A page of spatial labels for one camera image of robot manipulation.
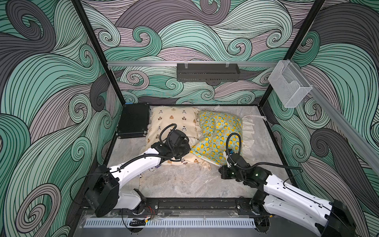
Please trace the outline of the green lemon print pillow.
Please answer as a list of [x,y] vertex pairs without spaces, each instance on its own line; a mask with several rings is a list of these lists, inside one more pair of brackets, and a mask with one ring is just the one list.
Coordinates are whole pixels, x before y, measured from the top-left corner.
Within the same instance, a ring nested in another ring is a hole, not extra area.
[[202,168],[210,170],[211,164],[223,166],[227,164],[226,149],[240,154],[248,161],[253,160],[252,147],[254,145],[254,118],[257,115],[238,117],[225,112],[202,110],[198,113],[198,122],[201,135],[185,162],[200,164]]

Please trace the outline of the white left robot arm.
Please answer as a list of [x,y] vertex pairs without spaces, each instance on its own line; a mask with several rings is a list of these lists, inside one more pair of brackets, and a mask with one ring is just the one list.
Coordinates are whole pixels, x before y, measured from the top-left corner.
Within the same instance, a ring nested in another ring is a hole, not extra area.
[[190,152],[189,138],[176,129],[164,140],[154,143],[147,151],[131,160],[112,167],[98,167],[91,174],[85,199],[96,217],[103,217],[114,209],[143,212],[146,198],[138,189],[122,193],[120,189],[133,178],[164,162],[180,162]]

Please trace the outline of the aluminium wall rail right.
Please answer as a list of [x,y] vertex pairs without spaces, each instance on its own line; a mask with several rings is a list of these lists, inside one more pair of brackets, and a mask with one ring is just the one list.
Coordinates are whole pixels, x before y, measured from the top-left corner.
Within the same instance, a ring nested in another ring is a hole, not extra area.
[[365,162],[375,173],[379,172],[379,144],[371,143],[373,138],[363,130],[354,128],[354,124],[344,116],[345,112],[356,110],[359,112],[357,122],[365,122],[373,118],[364,108],[359,105],[358,96],[352,95],[352,88],[347,87],[345,92],[338,87],[340,83],[334,85],[325,72],[314,66],[300,68],[293,63],[298,79],[311,85],[311,96],[319,103],[323,111],[339,128],[344,136],[350,141],[354,149],[364,158]]

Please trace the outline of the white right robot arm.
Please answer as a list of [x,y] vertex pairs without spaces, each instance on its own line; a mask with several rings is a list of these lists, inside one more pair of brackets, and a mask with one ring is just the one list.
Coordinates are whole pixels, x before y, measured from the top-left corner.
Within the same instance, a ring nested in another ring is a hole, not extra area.
[[259,164],[251,166],[238,153],[224,152],[226,165],[220,167],[222,179],[234,179],[256,192],[249,202],[256,229],[265,232],[269,218],[280,216],[319,237],[354,237],[356,224],[348,207],[340,200],[318,198],[271,173]]

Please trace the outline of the black perforated wall tray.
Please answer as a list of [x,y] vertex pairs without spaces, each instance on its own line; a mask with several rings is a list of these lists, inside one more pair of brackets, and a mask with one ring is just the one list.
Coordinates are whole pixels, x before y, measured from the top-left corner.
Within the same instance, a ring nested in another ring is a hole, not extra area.
[[237,82],[241,72],[235,63],[178,63],[176,74],[179,82],[206,82],[216,86]]

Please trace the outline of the black ribbed hard case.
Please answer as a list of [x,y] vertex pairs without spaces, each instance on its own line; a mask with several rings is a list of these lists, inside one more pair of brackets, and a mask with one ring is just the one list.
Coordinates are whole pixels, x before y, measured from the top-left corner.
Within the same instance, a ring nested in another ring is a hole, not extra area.
[[119,139],[145,137],[150,122],[150,105],[148,103],[125,104],[122,107],[117,137]]

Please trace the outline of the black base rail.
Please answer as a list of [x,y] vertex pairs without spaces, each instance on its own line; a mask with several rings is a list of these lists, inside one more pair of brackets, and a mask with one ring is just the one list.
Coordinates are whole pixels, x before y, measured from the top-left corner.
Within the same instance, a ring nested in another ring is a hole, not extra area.
[[249,217],[271,216],[263,207],[253,205],[251,198],[146,198],[140,203],[142,210],[133,211],[126,207],[116,207],[114,210],[124,214],[142,215],[173,211],[235,211],[238,215]]

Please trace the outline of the clear acrylic wall holder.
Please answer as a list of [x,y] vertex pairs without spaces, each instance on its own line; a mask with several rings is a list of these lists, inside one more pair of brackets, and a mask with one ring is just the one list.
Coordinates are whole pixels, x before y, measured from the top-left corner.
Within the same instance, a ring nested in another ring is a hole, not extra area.
[[312,90],[305,73],[291,60],[279,61],[268,81],[285,108],[297,107]]

